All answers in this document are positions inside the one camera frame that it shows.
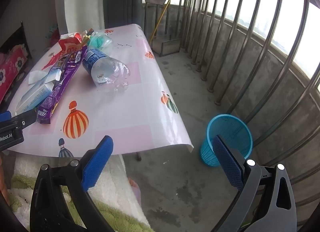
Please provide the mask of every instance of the plush blanket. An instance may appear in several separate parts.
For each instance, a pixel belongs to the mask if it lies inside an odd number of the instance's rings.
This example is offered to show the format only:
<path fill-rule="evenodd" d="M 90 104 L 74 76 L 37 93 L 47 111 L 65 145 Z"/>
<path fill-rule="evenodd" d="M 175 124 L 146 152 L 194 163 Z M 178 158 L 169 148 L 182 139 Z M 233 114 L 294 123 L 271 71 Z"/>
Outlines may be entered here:
<path fill-rule="evenodd" d="M 33 188 L 40 167 L 45 163 L 52 168 L 65 166 L 70 160 L 70 158 L 17 154 L 9 198 L 14 214 L 27 229 L 29 228 Z M 84 226 L 68 188 L 63 187 L 62 191 L 75 223 Z M 90 188 L 88 192 L 101 214 L 115 231 L 153 231 L 129 184 L 121 155 L 110 157 L 95 187 Z"/>

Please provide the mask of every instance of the metal screw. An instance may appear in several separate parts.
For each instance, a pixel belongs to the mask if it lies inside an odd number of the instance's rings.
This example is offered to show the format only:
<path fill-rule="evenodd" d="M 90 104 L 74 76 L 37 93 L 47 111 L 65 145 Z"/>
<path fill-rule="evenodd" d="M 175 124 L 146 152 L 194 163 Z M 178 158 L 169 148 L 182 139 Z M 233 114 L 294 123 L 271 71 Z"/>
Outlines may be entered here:
<path fill-rule="evenodd" d="M 278 165 L 277 165 L 277 167 L 280 169 L 280 170 L 284 170 L 284 165 L 283 164 L 281 164 L 281 163 L 279 163 Z"/>
<path fill-rule="evenodd" d="M 247 164 L 250 165 L 250 166 L 255 166 L 256 162 L 252 159 L 248 159 L 247 160 Z"/>
<path fill-rule="evenodd" d="M 41 166 L 41 170 L 43 170 L 43 171 L 45 171 L 47 168 L 48 168 L 47 164 L 44 164 L 44 165 Z"/>
<path fill-rule="evenodd" d="M 78 166 L 78 164 L 79 164 L 79 161 L 78 161 L 78 160 L 72 160 L 72 161 L 70 162 L 70 165 L 73 166 L 73 167 Z"/>

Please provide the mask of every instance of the bottle label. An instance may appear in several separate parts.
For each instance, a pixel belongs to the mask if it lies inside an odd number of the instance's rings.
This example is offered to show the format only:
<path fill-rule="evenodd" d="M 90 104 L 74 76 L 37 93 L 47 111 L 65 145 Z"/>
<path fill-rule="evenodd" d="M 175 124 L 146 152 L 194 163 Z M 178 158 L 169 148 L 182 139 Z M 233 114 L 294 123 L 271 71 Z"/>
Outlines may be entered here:
<path fill-rule="evenodd" d="M 98 49 L 91 49 L 88 50 L 87 53 L 84 55 L 84 59 L 82 61 L 82 65 L 84 66 L 85 70 L 91 75 L 91 69 L 95 62 L 103 57 L 109 57 L 105 55 L 103 52 L 101 52 Z"/>

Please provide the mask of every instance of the purple snack package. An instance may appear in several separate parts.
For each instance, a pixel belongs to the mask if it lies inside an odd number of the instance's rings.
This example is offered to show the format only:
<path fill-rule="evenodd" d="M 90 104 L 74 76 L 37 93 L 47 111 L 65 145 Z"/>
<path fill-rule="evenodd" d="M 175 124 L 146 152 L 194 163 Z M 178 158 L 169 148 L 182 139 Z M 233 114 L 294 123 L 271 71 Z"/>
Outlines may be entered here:
<path fill-rule="evenodd" d="M 50 118 L 57 107 L 59 100 L 62 96 L 63 91 L 65 90 L 70 79 L 77 71 L 79 66 L 82 63 L 84 54 L 87 51 L 87 46 L 82 47 L 81 50 L 76 51 L 68 55 L 67 65 L 63 74 L 61 75 L 60 81 L 53 88 L 52 93 L 40 104 L 37 111 L 37 122 L 41 124 L 50 124 Z"/>

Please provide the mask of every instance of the blue plastic basket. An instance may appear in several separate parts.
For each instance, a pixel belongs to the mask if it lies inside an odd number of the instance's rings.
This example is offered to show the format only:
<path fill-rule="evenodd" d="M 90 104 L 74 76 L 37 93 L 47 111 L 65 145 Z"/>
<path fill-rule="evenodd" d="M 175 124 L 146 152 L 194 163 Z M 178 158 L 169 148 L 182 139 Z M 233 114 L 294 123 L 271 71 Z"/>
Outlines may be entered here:
<path fill-rule="evenodd" d="M 200 156 L 205 164 L 215 167 L 220 163 L 212 149 L 213 138 L 219 135 L 230 148 L 238 149 L 246 159 L 252 151 L 252 136 L 239 118 L 220 114 L 214 117 L 207 126 L 206 139 L 200 148 Z"/>

